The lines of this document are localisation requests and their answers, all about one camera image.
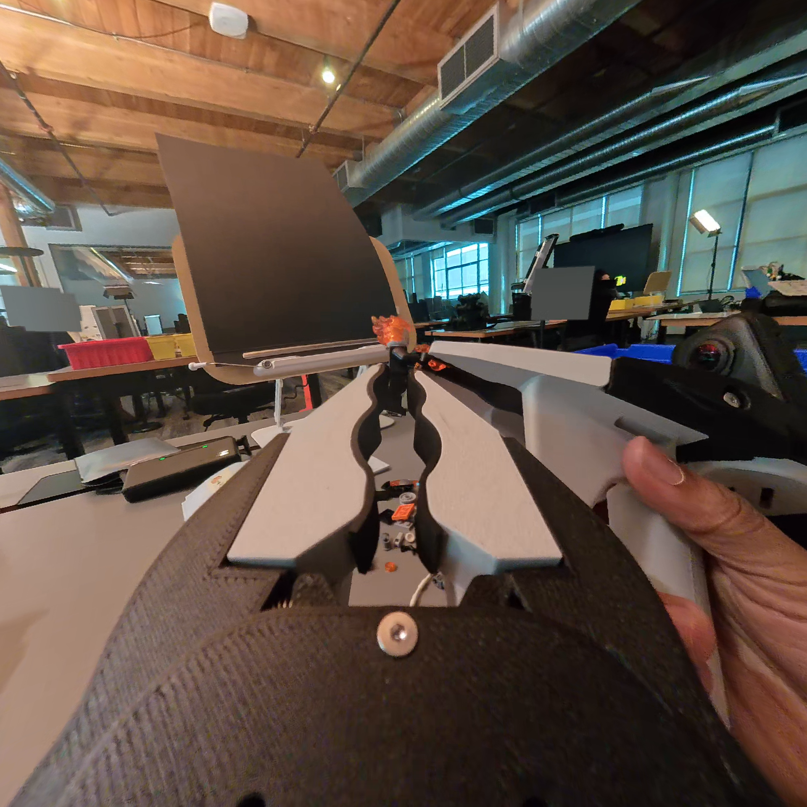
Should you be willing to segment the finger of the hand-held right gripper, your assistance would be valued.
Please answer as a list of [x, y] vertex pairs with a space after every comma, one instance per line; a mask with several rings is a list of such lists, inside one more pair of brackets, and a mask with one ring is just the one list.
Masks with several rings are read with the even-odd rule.
[[534, 377], [521, 391], [526, 448], [589, 506], [622, 479], [621, 456], [634, 437], [671, 456], [707, 438], [580, 382]]
[[510, 388], [524, 414], [556, 410], [579, 415], [602, 402], [612, 360], [543, 348], [436, 340], [429, 353], [455, 369], [472, 388]]

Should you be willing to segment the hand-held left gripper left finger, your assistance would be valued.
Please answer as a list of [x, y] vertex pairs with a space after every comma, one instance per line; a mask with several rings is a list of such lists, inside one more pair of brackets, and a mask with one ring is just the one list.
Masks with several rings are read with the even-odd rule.
[[365, 573], [379, 537], [374, 471], [378, 396], [388, 367], [369, 367], [292, 426], [227, 552], [233, 565]]

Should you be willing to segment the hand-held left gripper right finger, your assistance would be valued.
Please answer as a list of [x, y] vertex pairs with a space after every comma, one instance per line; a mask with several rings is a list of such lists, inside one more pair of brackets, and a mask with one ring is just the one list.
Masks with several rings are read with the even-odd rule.
[[562, 551], [505, 442], [519, 435], [519, 418], [422, 369], [411, 374], [408, 402], [425, 464], [419, 551], [446, 590], [464, 593], [482, 575], [558, 567]]

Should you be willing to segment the pile of small lego pieces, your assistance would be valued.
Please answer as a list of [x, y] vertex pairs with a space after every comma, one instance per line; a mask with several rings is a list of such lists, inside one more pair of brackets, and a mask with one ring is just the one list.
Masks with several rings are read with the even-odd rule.
[[379, 511], [380, 541], [383, 550], [399, 550], [418, 554], [415, 525], [419, 498], [419, 482], [391, 479], [376, 491], [376, 501], [384, 504]]

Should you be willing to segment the person's right hand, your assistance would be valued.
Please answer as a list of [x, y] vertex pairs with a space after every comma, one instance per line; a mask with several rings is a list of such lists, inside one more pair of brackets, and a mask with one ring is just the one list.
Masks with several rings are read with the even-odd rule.
[[786, 805], [806, 805], [806, 553], [735, 491], [631, 440], [624, 476], [708, 560], [712, 616], [659, 594], [701, 682], [717, 651], [731, 732]]

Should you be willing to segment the large blue plastic bin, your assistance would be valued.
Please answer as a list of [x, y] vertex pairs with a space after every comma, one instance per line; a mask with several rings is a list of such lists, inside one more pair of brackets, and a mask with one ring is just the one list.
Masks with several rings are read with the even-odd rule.
[[651, 343], [633, 344], [629, 345], [627, 348], [620, 348], [619, 345], [611, 343], [591, 348], [583, 348], [575, 352], [583, 355], [605, 357], [611, 360], [616, 360], [617, 358], [632, 358], [670, 364], [675, 348], [676, 345], [658, 345]]

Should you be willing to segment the white paper sheet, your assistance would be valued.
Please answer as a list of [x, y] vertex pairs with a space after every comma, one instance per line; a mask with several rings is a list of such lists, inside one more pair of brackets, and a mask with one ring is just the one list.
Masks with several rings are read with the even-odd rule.
[[247, 462], [234, 462], [207, 477], [182, 501], [182, 515], [189, 520], [219, 489], [221, 489]]

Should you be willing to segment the tilted tablet on stand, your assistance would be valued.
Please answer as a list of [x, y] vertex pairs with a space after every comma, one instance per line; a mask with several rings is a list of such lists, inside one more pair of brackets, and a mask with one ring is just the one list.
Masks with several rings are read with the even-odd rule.
[[532, 261], [530, 266], [527, 270], [522, 292], [526, 295], [532, 294], [533, 283], [536, 277], [537, 272], [540, 269], [544, 269], [554, 251], [554, 248], [559, 240], [558, 233], [550, 233], [547, 235], [544, 240], [540, 243], [539, 247], [537, 248], [535, 254], [533, 255]]

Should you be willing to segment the black power bank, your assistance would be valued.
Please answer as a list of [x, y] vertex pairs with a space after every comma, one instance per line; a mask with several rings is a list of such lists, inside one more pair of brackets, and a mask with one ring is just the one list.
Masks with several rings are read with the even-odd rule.
[[193, 488], [239, 462], [240, 445], [236, 438], [205, 440], [176, 453], [131, 465], [125, 475], [122, 495], [129, 503], [166, 496]]

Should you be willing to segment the large black screen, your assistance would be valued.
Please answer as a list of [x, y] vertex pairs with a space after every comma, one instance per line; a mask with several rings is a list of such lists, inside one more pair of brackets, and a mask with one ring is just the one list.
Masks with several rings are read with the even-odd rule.
[[613, 280], [623, 278], [617, 290], [637, 294], [651, 273], [652, 232], [652, 224], [628, 228], [620, 224], [572, 236], [554, 248], [553, 266], [593, 266]]

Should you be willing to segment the wooden top desk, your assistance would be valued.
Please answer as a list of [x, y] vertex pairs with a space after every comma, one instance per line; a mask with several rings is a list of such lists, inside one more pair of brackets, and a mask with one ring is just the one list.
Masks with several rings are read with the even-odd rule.
[[88, 369], [65, 368], [47, 373], [48, 393], [54, 399], [55, 434], [66, 459], [73, 460], [86, 452], [69, 412], [73, 394], [80, 392], [97, 400], [113, 443], [121, 445], [128, 442], [128, 436], [116, 401], [124, 396], [185, 388], [189, 365], [194, 361], [196, 357], [182, 357]]

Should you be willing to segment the red plastic bin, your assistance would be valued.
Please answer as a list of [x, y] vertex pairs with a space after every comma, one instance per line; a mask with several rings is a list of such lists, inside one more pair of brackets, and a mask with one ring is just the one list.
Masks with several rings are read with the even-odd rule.
[[58, 349], [65, 353], [74, 370], [118, 367], [153, 360], [148, 340], [143, 337], [71, 342], [58, 345]]

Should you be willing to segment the black display board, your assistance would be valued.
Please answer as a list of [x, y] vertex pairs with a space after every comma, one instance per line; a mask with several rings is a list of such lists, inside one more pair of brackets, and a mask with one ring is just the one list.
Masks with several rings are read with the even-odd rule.
[[373, 343], [394, 316], [379, 244], [323, 164], [156, 135], [174, 263], [201, 361]]

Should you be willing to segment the white ceiling access point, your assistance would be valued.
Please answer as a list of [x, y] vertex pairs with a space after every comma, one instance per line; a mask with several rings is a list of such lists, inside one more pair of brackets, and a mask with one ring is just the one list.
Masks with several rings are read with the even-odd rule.
[[244, 40], [249, 31], [249, 15], [235, 5], [212, 2], [207, 12], [210, 29], [229, 39]]

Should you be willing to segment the metal air duct with vent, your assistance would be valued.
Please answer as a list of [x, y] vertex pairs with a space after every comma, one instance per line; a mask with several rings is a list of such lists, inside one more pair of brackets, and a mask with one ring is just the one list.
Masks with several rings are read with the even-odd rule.
[[633, 2], [528, 2], [492, 5], [438, 64], [438, 90], [361, 161], [335, 172], [352, 206], [468, 128], [566, 55]]

